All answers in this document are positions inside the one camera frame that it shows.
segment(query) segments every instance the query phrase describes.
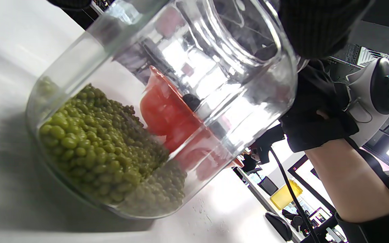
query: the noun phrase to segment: black glove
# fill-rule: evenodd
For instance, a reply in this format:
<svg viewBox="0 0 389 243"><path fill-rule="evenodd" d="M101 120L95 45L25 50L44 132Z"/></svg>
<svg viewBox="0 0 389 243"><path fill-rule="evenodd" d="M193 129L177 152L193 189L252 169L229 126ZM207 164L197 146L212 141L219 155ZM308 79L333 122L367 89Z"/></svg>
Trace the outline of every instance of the black glove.
<svg viewBox="0 0 389 243"><path fill-rule="evenodd" d="M342 111L331 78L320 60L312 60L298 73L298 88L291 109L280 119L293 152L319 147L330 140L347 138L358 126ZM317 114L322 111L329 118Z"/></svg>

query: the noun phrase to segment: white countertop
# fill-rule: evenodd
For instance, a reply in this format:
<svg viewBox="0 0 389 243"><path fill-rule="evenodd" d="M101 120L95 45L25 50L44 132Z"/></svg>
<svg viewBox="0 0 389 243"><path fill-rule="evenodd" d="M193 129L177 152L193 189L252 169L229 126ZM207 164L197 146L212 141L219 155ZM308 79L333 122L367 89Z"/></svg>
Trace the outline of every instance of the white countertop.
<svg viewBox="0 0 389 243"><path fill-rule="evenodd" d="M93 209L43 171L27 137L26 101L37 76L82 32L44 0L0 0L0 242L284 242L230 169L156 221Z"/></svg>
<svg viewBox="0 0 389 243"><path fill-rule="evenodd" d="M250 186L252 187L252 192L256 194L256 197L260 200L261 204L266 209L268 209L268 211L279 215L281 218L283 218L288 222L289 220L287 220L283 216L281 210L277 208L276 205L274 205L274 203L271 201L270 195L268 195L256 182L254 182L249 176L247 176L247 174L241 168L238 168L238 171L241 173L244 179L250 184ZM290 230L292 231L293 242L298 243L304 240L304 238L306 238L301 232L296 231L295 228L293 228L292 226L290 226Z"/></svg>

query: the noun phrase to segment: yellow container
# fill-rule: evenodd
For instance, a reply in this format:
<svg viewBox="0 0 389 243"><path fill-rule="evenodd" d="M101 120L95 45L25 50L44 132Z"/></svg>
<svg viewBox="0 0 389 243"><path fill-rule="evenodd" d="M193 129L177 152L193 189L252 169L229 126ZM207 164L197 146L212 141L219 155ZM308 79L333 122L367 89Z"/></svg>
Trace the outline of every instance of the yellow container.
<svg viewBox="0 0 389 243"><path fill-rule="evenodd" d="M289 183L296 197L302 194L303 190L298 186L297 183L295 183L295 181L289 180ZM280 210L284 209L285 206L293 201L286 184L278 189L278 191L276 191L270 199Z"/></svg>

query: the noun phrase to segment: white robot part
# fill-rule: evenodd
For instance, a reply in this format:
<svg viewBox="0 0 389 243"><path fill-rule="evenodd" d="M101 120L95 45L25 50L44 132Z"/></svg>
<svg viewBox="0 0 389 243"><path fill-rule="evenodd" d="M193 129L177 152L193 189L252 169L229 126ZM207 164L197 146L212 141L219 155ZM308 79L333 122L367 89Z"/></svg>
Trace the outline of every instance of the white robot part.
<svg viewBox="0 0 389 243"><path fill-rule="evenodd" d="M346 78L351 98L347 112L360 129L351 139L362 146L389 117L389 62L379 58Z"/></svg>

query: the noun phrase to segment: black cable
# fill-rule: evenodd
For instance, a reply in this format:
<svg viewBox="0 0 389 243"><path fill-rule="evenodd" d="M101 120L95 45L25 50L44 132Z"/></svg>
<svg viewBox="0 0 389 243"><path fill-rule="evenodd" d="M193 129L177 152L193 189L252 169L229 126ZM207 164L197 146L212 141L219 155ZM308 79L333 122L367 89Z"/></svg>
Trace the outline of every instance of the black cable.
<svg viewBox="0 0 389 243"><path fill-rule="evenodd" d="M316 233L315 233L315 229L313 229L312 225L309 222L309 219L307 218L307 215L304 213L304 209L302 208L302 206L298 202L298 200L295 196L295 193L293 192L292 187L290 186L289 179L287 178L286 172L284 171L283 166L281 165L280 161L277 158L277 155L275 154L275 152L272 148L271 148L271 153L273 154L273 156L278 164L278 167L280 168L281 174L283 175L283 178L284 178L284 182L286 183L287 189L289 189L290 196L292 197L293 202L295 203L297 209L301 212L301 218L303 218L304 223L307 225L307 228L309 228L310 235L312 235L315 243L320 243L318 235L316 235Z"/></svg>

